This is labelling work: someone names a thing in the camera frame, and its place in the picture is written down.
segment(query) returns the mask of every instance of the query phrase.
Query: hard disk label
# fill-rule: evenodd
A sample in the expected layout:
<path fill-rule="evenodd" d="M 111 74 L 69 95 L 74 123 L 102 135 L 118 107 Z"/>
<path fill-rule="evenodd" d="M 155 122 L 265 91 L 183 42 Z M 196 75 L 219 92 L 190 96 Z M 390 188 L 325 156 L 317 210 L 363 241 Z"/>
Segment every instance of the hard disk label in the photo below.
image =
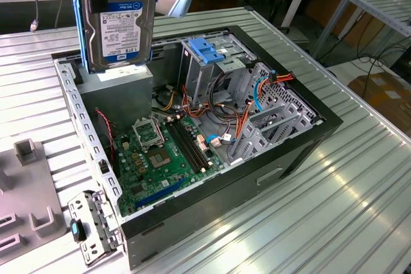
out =
<path fill-rule="evenodd" d="M 133 58 L 140 50 L 141 29 L 137 20 L 143 12 L 140 1 L 110 3 L 114 12 L 100 14 L 103 56 L 108 61 Z"/>

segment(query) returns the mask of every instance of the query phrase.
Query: open computer tower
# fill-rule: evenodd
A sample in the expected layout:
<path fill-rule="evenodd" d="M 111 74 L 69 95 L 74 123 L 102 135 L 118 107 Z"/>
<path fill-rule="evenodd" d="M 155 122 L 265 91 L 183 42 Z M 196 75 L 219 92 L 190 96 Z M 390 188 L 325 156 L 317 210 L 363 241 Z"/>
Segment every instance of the open computer tower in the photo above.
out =
<path fill-rule="evenodd" d="M 69 203 L 90 266 L 123 246 L 135 268 L 286 178 L 342 123 L 237 26 L 156 38 L 149 63 L 104 74 L 78 51 L 53 58 L 98 186 Z"/>

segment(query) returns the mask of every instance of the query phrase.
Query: cardboard box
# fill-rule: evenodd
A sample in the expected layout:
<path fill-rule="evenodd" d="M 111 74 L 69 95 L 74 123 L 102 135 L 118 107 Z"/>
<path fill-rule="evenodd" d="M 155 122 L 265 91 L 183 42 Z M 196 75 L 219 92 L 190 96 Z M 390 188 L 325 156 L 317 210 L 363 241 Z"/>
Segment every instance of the cardboard box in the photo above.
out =
<path fill-rule="evenodd" d="M 359 76 L 348 87 L 361 96 L 367 76 Z M 393 125 L 411 137 L 411 86 L 389 73 L 370 75 L 364 100 Z"/>

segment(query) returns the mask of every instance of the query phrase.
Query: ribbed aluminum surface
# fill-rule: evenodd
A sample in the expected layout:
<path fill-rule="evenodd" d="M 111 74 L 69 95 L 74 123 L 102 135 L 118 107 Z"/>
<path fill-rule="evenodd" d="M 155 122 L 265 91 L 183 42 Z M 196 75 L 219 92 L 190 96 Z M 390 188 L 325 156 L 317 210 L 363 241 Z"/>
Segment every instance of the ribbed aluminum surface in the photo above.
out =
<path fill-rule="evenodd" d="M 330 80 L 292 42 L 242 8 L 155 20 L 155 37 L 241 26 L 343 120 L 289 178 L 143 264 L 141 273 L 401 273 L 411 261 L 410 140 Z M 93 189 L 50 54 L 77 47 L 74 28 L 0 37 L 0 150 L 42 141 L 65 210 Z M 0 273 L 87 271 L 71 234 Z M 88 273 L 122 273 L 117 253 Z"/>
<path fill-rule="evenodd" d="M 411 16 L 411 0 L 350 1 L 404 36 L 411 35 L 411 26 L 408 21 Z"/>

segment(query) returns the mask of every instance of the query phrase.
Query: expansion slot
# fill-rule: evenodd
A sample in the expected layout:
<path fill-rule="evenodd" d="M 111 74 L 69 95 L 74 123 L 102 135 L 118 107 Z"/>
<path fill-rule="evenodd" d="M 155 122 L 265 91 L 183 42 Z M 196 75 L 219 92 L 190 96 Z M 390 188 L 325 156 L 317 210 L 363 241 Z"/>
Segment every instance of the expansion slot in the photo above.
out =
<path fill-rule="evenodd" d="M 156 192 L 152 195 L 150 195 L 149 197 L 146 197 L 140 201 L 137 201 L 136 203 L 134 203 L 134 206 L 136 207 L 136 209 L 138 207 L 142 207 L 143 205 L 147 205 L 150 202 L 153 202 L 157 199 L 160 199 L 161 197 L 164 197 L 166 195 L 168 195 L 169 193 L 175 192 L 177 189 L 180 188 L 181 184 L 186 180 L 186 178 L 181 179 L 180 181 L 178 181 L 177 183 L 174 183 L 173 185 L 166 187 L 165 189 L 162 189 L 159 192 Z"/>
<path fill-rule="evenodd" d="M 168 123 L 167 128 L 195 173 L 204 172 L 209 164 L 181 123 Z"/>

